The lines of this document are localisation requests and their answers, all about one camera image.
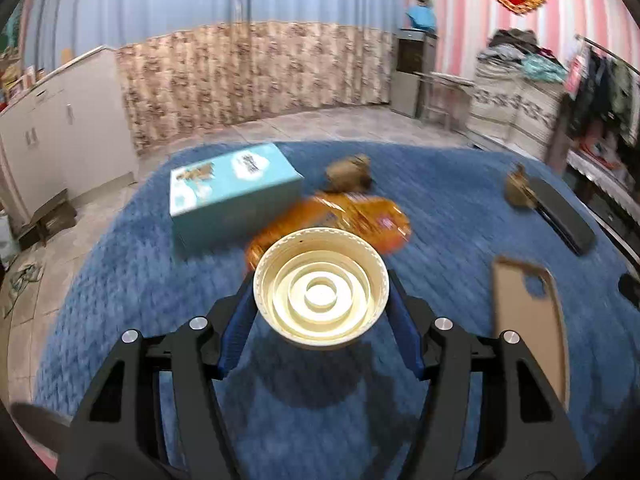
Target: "white cabinet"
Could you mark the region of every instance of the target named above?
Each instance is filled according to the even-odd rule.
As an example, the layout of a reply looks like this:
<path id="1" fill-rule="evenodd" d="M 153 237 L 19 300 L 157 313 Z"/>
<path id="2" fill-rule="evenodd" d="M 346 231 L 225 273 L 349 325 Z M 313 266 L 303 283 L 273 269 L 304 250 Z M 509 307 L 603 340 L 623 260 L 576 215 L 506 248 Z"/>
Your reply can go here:
<path id="1" fill-rule="evenodd" d="M 123 176 L 133 182 L 138 158 L 114 51 L 82 56 L 5 110 L 0 140 L 0 196 L 17 204 L 9 214 L 20 225 L 65 189 L 72 200 Z"/>
<path id="2" fill-rule="evenodd" d="M 9 179 L 19 193 L 17 202 L 29 218 L 65 189 L 57 161 L 50 156 L 52 139 L 33 122 L 33 101 L 27 96 L 2 116 L 0 137 Z"/>

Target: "round cream lid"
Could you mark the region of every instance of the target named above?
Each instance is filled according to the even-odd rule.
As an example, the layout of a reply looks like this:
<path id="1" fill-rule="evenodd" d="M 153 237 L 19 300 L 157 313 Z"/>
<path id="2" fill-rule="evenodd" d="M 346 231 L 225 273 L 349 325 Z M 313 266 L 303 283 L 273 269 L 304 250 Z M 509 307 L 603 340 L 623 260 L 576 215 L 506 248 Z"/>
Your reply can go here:
<path id="1" fill-rule="evenodd" d="M 361 238 L 311 228 L 273 244 L 258 263 L 254 296 L 269 325 L 313 349 L 343 346 L 364 334 L 384 310 L 386 267 Z"/>

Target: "floral curtain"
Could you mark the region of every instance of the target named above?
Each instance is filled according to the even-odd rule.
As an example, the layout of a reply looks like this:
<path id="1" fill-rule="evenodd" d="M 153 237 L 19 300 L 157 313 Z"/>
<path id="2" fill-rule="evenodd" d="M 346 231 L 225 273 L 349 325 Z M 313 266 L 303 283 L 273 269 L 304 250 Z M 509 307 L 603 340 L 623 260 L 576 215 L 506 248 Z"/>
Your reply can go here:
<path id="1" fill-rule="evenodd" d="M 122 47 L 118 62 L 139 152 L 224 124 L 388 101 L 393 34 L 329 23 L 219 23 Z"/>

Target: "tile floor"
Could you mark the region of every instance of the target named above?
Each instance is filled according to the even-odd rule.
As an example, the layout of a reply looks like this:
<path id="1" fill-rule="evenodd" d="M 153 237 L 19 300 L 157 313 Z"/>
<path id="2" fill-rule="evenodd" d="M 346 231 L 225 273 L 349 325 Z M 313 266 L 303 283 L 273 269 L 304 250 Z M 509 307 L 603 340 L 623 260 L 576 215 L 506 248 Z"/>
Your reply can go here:
<path id="1" fill-rule="evenodd" d="M 44 263 L 39 283 L 30 283 L 11 314 L 0 320 L 0 397 L 7 401 L 31 400 L 40 355 L 58 310 L 84 258 L 110 222 L 143 182 L 167 158 L 179 150 L 209 142 L 265 142 L 267 140 L 372 140 L 437 147 L 464 147 L 468 140 L 446 132 L 436 124 L 391 112 L 387 107 L 329 108 L 273 119 L 252 121 L 211 133 L 174 140 L 151 150 L 140 160 L 139 182 L 107 194 L 78 210 L 78 224 L 59 232 L 47 247 L 34 246 L 12 265 L 17 269 L 29 258 Z M 2 306 L 8 301 L 8 279 L 0 290 Z"/>

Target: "brown phone case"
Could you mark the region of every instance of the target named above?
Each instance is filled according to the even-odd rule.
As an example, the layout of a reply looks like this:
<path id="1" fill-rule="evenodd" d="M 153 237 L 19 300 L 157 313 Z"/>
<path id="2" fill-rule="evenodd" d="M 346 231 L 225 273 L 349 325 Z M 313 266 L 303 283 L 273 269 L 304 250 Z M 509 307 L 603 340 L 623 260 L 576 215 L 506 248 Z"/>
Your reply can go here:
<path id="1" fill-rule="evenodd" d="M 526 276 L 542 280 L 545 295 L 532 296 Z M 517 332 L 569 409 L 569 351 L 556 280 L 544 267 L 497 256 L 494 260 L 495 335 Z"/>

